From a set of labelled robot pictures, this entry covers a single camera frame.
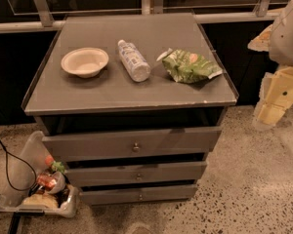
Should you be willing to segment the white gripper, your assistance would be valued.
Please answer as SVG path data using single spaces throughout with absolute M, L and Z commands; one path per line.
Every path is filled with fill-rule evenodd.
M 292 105 L 293 66 L 281 65 L 275 73 L 267 72 L 262 79 L 253 127 L 256 130 L 271 129 Z

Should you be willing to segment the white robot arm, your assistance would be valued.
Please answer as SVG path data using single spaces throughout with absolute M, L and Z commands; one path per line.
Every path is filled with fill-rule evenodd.
M 265 131 L 274 127 L 293 105 L 293 0 L 247 48 L 268 52 L 278 64 L 275 73 L 265 73 L 253 114 L 254 128 Z

